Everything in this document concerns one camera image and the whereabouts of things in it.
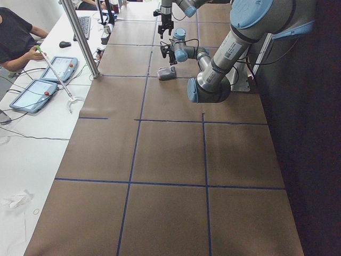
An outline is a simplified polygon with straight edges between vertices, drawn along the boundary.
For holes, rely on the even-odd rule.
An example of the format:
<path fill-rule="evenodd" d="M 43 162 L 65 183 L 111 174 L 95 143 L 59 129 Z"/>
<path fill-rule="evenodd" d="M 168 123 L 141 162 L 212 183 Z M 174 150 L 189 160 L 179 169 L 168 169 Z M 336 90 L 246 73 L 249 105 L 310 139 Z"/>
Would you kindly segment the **black computer mouse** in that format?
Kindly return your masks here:
<path fill-rule="evenodd" d="M 67 48 L 67 47 L 71 47 L 71 43 L 70 42 L 61 41 L 59 43 L 59 48 L 64 49 L 64 48 Z"/>

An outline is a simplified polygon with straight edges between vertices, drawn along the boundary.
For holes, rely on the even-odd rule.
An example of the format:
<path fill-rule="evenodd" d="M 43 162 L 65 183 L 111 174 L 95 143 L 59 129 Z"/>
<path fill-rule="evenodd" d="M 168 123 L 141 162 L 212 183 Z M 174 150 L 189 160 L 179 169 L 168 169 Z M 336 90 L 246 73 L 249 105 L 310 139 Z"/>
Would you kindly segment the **black keyboard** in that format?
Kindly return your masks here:
<path fill-rule="evenodd" d="M 90 38 L 91 17 L 90 16 L 78 17 L 78 21 L 86 40 L 88 40 Z"/>

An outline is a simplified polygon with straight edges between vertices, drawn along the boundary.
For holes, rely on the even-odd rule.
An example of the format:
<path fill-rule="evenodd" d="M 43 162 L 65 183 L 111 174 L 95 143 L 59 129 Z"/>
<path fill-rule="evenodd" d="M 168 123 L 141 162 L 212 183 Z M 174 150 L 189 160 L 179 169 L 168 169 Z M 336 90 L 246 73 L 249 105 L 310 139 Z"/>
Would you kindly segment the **person in black shirt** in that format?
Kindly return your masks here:
<path fill-rule="evenodd" d="M 43 60 L 33 35 L 46 38 L 48 32 L 1 7 L 1 66 L 8 71 L 18 71 L 31 60 Z"/>

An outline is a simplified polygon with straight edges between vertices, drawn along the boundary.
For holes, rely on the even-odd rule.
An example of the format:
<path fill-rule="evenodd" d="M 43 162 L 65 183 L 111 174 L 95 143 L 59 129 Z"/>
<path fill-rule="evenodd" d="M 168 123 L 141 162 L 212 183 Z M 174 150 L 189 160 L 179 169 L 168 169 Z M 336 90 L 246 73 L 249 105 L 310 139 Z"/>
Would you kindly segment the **aluminium frame post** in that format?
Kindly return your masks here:
<path fill-rule="evenodd" d="M 91 74 L 93 78 L 96 79 L 98 78 L 100 73 L 98 71 L 97 65 L 93 59 L 92 52 L 90 50 L 86 37 L 79 23 L 78 16 L 74 9 L 73 3 L 69 0 L 60 0 L 60 2 L 70 21 L 71 27 L 74 31 L 74 34 L 76 35 L 77 42 L 83 53 L 86 63 L 91 71 Z"/>

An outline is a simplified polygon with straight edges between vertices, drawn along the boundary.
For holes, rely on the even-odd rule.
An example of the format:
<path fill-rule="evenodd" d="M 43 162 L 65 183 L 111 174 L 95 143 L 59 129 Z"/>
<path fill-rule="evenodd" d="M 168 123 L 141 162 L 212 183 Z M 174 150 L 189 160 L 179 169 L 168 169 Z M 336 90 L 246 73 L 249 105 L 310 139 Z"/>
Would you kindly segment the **grabber reach tool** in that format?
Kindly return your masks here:
<path fill-rule="evenodd" d="M 69 96 L 69 100 L 67 102 L 67 108 L 70 111 L 70 113 L 72 114 L 72 109 L 71 109 L 71 104 L 75 103 L 76 101 L 84 101 L 84 99 L 82 97 L 76 97 L 74 95 L 72 95 L 72 93 L 69 91 L 69 89 L 67 88 L 67 86 L 64 84 L 64 82 L 62 81 L 62 79 L 58 76 L 58 73 L 55 71 L 55 69 L 53 68 L 52 64 L 50 63 L 50 61 L 48 60 L 48 58 L 46 57 L 45 53 L 41 50 L 41 48 L 36 45 L 35 46 L 36 49 L 40 52 L 40 54 L 43 56 L 43 58 L 45 59 L 46 63 L 48 64 L 48 66 L 50 67 L 50 70 L 52 70 L 53 74 L 56 76 L 56 78 L 58 79 L 58 81 L 60 82 L 60 84 L 62 85 L 63 89 L 66 91 L 67 95 Z"/>

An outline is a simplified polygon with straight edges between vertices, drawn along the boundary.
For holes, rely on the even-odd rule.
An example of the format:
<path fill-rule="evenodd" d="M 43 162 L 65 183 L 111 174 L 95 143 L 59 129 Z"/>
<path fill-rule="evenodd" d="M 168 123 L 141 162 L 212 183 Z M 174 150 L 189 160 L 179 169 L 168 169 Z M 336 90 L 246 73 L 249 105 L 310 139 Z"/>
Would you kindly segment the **near blue teach pendant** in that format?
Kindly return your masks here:
<path fill-rule="evenodd" d="M 33 80 L 9 105 L 14 110 L 37 113 L 49 101 L 58 88 L 57 83 Z"/>

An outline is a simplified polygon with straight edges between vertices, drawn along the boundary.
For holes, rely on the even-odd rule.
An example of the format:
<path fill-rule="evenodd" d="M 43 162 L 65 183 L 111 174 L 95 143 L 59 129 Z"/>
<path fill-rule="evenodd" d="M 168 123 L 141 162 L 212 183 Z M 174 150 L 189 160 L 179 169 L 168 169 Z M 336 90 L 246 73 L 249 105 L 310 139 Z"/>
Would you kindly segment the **blue teach pendant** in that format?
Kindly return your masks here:
<path fill-rule="evenodd" d="M 58 88 L 57 83 L 33 80 L 9 105 L 14 110 L 37 113 L 49 101 Z"/>
<path fill-rule="evenodd" d="M 61 57 L 55 56 L 51 60 L 51 64 L 55 69 L 58 76 L 62 79 L 65 83 L 66 81 L 70 80 L 72 74 L 76 70 L 78 66 L 78 59 L 74 57 Z M 51 70 L 50 67 L 47 67 L 43 74 L 40 77 L 42 80 L 49 81 L 49 82 L 56 82 L 58 83 L 59 80 L 55 76 L 54 72 Z"/>

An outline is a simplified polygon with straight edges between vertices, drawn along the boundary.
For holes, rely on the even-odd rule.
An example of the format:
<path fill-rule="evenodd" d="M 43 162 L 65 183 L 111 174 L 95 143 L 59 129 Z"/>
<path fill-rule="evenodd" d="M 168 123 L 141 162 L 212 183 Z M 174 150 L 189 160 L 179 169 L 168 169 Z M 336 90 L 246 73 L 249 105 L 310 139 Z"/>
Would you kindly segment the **brown table mat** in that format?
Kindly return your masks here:
<path fill-rule="evenodd" d="M 25 254 L 302 255 L 259 95 L 159 81 L 157 7 L 121 8 Z"/>

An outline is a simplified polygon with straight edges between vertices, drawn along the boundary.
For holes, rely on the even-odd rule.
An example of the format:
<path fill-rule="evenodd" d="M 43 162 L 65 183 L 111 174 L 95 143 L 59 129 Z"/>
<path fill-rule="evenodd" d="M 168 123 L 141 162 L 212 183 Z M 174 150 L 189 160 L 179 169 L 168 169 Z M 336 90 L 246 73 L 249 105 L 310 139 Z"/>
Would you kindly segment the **crumpled white tissue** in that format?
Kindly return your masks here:
<path fill-rule="evenodd" d="M 34 198 L 34 195 L 35 194 L 30 193 L 25 189 L 15 195 L 1 199 L 1 206 L 7 210 L 14 210 L 31 202 Z"/>

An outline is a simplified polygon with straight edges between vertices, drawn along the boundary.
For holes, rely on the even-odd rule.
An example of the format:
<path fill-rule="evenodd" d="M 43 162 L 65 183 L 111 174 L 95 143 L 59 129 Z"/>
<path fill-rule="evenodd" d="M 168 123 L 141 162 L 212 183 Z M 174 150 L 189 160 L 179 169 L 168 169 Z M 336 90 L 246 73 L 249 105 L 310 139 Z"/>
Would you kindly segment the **far blue teach pendant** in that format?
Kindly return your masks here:
<path fill-rule="evenodd" d="M 61 57 L 55 56 L 51 60 L 51 64 L 55 69 L 58 76 L 62 79 L 65 83 L 66 81 L 70 80 L 72 74 L 76 70 L 78 66 L 78 59 L 74 57 Z M 55 76 L 54 72 L 51 70 L 50 67 L 47 67 L 43 74 L 40 77 L 42 80 L 49 81 L 49 82 L 56 82 L 58 83 L 59 80 Z"/>

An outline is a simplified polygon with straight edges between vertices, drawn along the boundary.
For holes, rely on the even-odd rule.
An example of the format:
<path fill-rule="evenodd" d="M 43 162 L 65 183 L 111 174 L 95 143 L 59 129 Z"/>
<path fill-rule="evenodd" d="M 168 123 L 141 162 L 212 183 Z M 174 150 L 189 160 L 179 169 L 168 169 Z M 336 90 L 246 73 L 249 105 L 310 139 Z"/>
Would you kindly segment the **pink towel with white edge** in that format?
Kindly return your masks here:
<path fill-rule="evenodd" d="M 157 70 L 157 77 L 160 81 L 168 81 L 177 77 L 175 67 L 164 67 Z"/>

